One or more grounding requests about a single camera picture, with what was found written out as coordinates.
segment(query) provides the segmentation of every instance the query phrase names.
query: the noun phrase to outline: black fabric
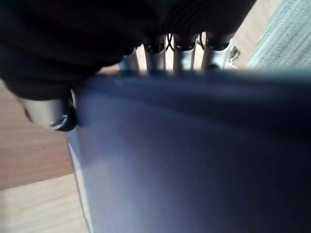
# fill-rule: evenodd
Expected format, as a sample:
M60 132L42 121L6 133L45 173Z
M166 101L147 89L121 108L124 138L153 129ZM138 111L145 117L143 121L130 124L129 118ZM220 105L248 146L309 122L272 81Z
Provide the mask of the black fabric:
M118 63L124 48L150 37L202 31L232 35L254 2L5 0L0 3L0 76L24 98L61 96L64 88L57 86L70 86ZM44 88L49 91L37 93L51 83Z

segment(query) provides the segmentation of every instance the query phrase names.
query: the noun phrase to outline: gray carpet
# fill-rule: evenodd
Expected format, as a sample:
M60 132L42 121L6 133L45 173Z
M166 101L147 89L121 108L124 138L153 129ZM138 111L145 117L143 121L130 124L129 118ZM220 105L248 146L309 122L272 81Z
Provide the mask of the gray carpet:
M311 0L282 0L248 67L311 66Z

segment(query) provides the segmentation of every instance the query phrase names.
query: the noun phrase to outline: silver pipe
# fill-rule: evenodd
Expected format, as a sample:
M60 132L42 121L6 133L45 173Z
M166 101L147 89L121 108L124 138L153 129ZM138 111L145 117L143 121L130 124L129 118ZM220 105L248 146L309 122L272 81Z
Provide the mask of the silver pipe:
M139 70L136 48L129 55L123 56L122 61L119 63L120 70Z
M174 70L177 71L193 70L195 47L196 42L193 49L184 51L180 48L180 46L174 43L174 62L173 62Z
M165 45L159 53L149 53L145 48L147 70L165 70Z
M69 104L65 104L63 100L17 99L23 106L26 116L34 124L53 130L62 130L73 120Z
M231 43L232 40L230 40L227 47L223 50L213 50L206 46L204 49L201 69L223 69L229 55Z

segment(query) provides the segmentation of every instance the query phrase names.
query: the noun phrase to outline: light wood panel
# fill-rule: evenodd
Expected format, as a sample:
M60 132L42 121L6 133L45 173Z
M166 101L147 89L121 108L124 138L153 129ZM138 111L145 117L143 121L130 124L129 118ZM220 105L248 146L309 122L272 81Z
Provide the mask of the light wood panel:
M63 133L30 123L0 82L0 190L69 173Z
M233 38L233 46L235 45L241 51L239 58L233 62L238 68L247 66L270 17L278 8L279 3L280 0L257 0L246 16Z
M1 233L87 233L73 174L0 191Z

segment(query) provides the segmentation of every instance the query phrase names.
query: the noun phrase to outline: black cable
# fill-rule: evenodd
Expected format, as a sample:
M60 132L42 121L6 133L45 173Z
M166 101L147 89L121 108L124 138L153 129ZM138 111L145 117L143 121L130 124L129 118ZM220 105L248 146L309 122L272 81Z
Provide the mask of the black cable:
M203 32L200 33L200 37L199 37L200 43L199 43L199 45L201 45L202 49L204 50L205 46L204 46L203 41L202 41L202 33Z
M167 50L169 49L169 47L171 47L171 49L174 51L174 48L173 48L173 46L172 46L173 34L169 33L169 34L166 35L166 37L167 37L168 44L167 44L167 46L166 46L165 51L167 51Z

